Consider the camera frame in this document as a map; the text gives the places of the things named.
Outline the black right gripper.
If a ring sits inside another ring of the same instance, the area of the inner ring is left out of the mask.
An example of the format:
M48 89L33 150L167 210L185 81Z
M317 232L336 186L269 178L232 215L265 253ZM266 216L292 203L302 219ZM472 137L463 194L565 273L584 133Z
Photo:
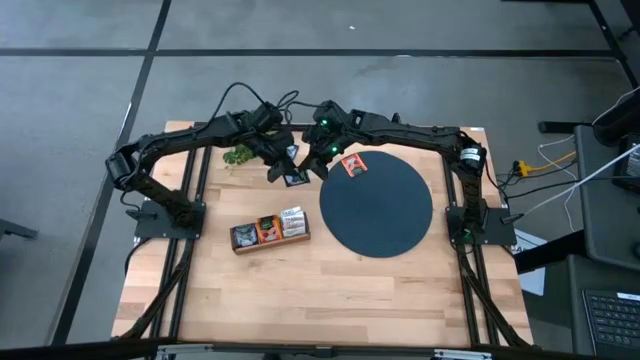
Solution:
M310 146L307 156L298 165L300 171L312 171L321 180L329 176L327 163L320 156L336 156L354 143L348 135L349 115L333 100L322 102L314 111L315 124L305 130L302 140Z

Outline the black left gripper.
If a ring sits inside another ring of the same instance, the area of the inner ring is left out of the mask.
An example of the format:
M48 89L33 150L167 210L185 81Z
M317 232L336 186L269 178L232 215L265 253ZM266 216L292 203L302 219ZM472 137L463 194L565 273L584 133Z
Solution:
M270 132L250 131L248 148L256 157L269 166L267 180L275 182L283 174L297 174L298 168L287 154L287 147L294 144L294 137L288 129L277 129Z

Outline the peach passion fruit tea packet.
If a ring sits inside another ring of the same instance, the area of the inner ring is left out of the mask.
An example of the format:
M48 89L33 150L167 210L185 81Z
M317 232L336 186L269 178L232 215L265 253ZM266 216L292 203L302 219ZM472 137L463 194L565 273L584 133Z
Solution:
M351 154L341 160L346 173L351 177L357 177L368 171L367 166L358 153Z
M261 244L283 239L280 218L278 215L261 217L256 223L259 242Z

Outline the wooden compartment tray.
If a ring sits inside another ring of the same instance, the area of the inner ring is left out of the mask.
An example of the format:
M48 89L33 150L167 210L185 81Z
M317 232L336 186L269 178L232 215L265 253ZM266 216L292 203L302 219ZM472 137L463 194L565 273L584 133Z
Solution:
M304 211L304 214L305 214L305 222L306 222L306 230L307 230L306 234L300 235L300 236L296 236L296 237L291 237L291 238L284 238L283 237L282 240L273 241L273 242L265 243L265 244L261 244L259 242L257 245L244 247L244 248L235 248L234 247L233 241L232 241L232 233L231 233L232 228L233 228L232 227L230 229L231 249L236 255L241 255L241 254L247 254L247 253L251 253L251 252L256 252L256 251L259 251L259 250L266 250L266 249L269 249L269 248L280 247L280 246L284 246L284 245L289 245L289 244L295 244L295 243L299 243L299 242L309 241L311 239L311 231L310 231L310 226L309 226L309 220L308 220L308 217L307 217L307 214L306 214L305 211Z

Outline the dark blue round placemat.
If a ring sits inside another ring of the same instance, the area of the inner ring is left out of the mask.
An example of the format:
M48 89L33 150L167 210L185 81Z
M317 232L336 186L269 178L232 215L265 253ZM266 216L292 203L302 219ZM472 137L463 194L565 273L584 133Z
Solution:
M349 250L389 258L408 252L433 219L431 191L414 167L381 151L358 153L368 171L351 178L341 160L329 170L319 197L331 234Z

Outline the green potted plant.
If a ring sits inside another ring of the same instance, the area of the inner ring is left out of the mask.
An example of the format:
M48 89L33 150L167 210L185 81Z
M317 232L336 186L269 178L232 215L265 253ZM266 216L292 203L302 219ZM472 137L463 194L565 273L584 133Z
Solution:
M228 165L243 165L255 157L253 151L245 145L234 146L223 154L223 160Z

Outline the white paper sheet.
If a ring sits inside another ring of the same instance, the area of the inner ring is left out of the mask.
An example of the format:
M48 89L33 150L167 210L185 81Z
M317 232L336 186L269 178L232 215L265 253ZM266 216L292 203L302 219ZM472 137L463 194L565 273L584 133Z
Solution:
M526 250L531 250L535 247L545 245L546 240L529 234L527 232L515 229L516 244L510 247L510 251L513 255L517 255ZM545 268L538 268L519 276L521 289L525 292L531 293L536 296L544 295L545 285Z

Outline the black stand foot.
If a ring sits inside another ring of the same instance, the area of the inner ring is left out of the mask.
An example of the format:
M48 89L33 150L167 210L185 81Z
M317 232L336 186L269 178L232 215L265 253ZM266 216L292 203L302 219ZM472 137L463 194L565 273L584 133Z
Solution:
M5 236L18 236L24 239L35 239L38 235L36 230L21 226L14 222L0 219L0 241Z

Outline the grey desk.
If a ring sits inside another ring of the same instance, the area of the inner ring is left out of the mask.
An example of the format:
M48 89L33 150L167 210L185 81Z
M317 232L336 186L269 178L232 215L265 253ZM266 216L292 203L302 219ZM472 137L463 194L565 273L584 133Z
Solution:
M640 271L640 195L612 183L619 150L599 143L588 126L574 129L586 252L589 258Z

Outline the black box device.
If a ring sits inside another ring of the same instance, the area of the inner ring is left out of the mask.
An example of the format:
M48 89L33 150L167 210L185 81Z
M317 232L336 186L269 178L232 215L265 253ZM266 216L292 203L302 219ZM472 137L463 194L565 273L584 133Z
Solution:
M640 134L640 86L621 95L592 123L599 143L613 146L630 134Z

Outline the dark grey laptop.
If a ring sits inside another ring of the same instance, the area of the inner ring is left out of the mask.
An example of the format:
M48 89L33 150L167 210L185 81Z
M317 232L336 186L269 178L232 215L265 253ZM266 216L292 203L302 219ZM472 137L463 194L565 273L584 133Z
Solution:
M568 259L573 350L640 360L640 272L579 256Z

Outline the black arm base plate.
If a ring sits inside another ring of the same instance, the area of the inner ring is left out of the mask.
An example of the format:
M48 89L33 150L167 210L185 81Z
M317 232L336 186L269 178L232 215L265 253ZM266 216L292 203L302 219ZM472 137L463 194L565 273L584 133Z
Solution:
M142 203L141 210L128 210L127 214L137 221L134 235L140 238L175 238L197 239L201 236L206 204L194 202L194 220L186 226L180 226L177 221L154 201Z
M485 207L479 231L466 230L462 225L464 209L447 207L446 218L450 242L458 245L515 245L512 223L503 222L511 217L506 208Z

